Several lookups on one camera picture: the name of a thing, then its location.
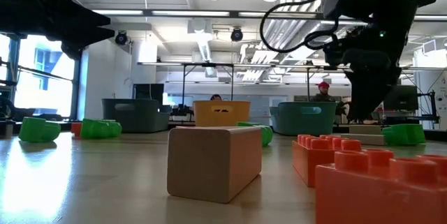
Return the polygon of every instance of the lego stud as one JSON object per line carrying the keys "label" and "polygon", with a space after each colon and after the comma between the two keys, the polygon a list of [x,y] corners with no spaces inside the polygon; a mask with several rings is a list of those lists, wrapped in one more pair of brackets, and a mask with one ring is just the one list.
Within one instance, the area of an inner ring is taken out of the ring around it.
{"label": "lego stud", "polygon": [[439,168],[435,162],[430,160],[392,158],[390,159],[390,177],[409,184],[437,184]]}
{"label": "lego stud", "polygon": [[342,140],[344,140],[344,138],[342,138],[342,137],[333,137],[332,138],[332,148],[334,150],[341,150],[342,149]]}
{"label": "lego stud", "polygon": [[335,168],[352,172],[368,172],[368,155],[359,151],[336,151]]}
{"label": "lego stud", "polygon": [[329,140],[322,140],[322,139],[312,139],[310,141],[310,147],[311,149],[325,149],[325,150],[331,149],[331,146],[329,145]]}
{"label": "lego stud", "polygon": [[325,137],[324,137],[324,139],[325,140],[329,140],[329,145],[330,145],[330,148],[332,148],[332,139],[335,137],[335,136],[331,136],[331,135],[324,135]]}
{"label": "lego stud", "polygon": [[310,148],[310,142],[312,141],[312,140],[319,140],[317,137],[306,137],[306,143],[305,143],[305,146],[307,147],[307,148]]}
{"label": "lego stud", "polygon": [[430,160],[438,164],[439,166],[439,173],[443,177],[447,177],[447,156],[440,156],[440,155],[421,155],[416,156],[417,158],[424,159],[424,160]]}
{"label": "lego stud", "polygon": [[368,155],[369,166],[373,167],[388,167],[390,159],[394,158],[394,153],[389,150],[368,149],[364,152]]}
{"label": "lego stud", "polygon": [[362,143],[358,140],[342,140],[343,151],[362,151]]}
{"label": "lego stud", "polygon": [[301,141],[303,141],[305,137],[311,137],[311,136],[310,135],[303,135],[303,134],[298,135],[298,143],[301,143]]}

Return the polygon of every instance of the person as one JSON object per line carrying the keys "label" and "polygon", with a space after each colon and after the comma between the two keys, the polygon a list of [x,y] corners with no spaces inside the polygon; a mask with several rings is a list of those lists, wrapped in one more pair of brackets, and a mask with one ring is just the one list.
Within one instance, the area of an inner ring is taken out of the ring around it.
{"label": "person", "polygon": [[222,98],[220,97],[219,94],[214,94],[213,96],[211,96],[210,100],[222,101]]}
{"label": "person", "polygon": [[311,102],[335,102],[335,99],[329,95],[329,84],[327,82],[318,84],[318,90],[320,93],[311,98]]}

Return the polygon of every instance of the person in red hat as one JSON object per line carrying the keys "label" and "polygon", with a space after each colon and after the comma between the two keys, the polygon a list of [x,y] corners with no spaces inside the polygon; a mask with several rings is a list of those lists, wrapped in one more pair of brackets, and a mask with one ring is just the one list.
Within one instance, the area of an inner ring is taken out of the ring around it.
{"label": "person in red hat", "polygon": [[329,95],[329,84],[327,82],[318,84],[318,90],[320,93],[311,98],[311,102],[335,102],[335,99]]}

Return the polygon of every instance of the beige wooden block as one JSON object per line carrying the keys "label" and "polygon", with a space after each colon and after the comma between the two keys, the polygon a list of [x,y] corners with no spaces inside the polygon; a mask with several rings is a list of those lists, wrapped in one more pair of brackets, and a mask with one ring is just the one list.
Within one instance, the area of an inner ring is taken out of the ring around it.
{"label": "beige wooden block", "polygon": [[382,134],[382,129],[380,126],[352,125],[349,126],[349,133],[380,135]]}
{"label": "beige wooden block", "polygon": [[359,140],[362,144],[370,145],[385,145],[385,138],[383,135],[371,135],[371,134],[342,134],[341,137],[347,137],[352,140]]}
{"label": "beige wooden block", "polygon": [[169,133],[168,193],[228,203],[261,172],[258,127],[174,128]]}

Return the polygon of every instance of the green lego brick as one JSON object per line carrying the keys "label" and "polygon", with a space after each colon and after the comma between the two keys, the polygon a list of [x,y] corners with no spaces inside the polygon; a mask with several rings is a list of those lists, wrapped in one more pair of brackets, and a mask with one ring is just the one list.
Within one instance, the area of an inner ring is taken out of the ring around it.
{"label": "green lego brick", "polygon": [[384,128],[382,134],[389,145],[416,145],[425,143],[424,130],[419,124],[400,124]]}
{"label": "green lego brick", "polygon": [[254,127],[260,127],[261,128],[261,136],[263,141],[263,147],[269,145],[271,143],[273,138],[273,131],[271,127],[264,126],[260,123],[254,123],[254,122],[238,122],[237,126],[254,126]]}
{"label": "green lego brick", "polygon": [[20,128],[21,141],[32,143],[51,142],[59,137],[61,126],[44,119],[25,117]]}
{"label": "green lego brick", "polygon": [[103,139],[121,135],[121,124],[115,120],[82,120],[81,137]]}

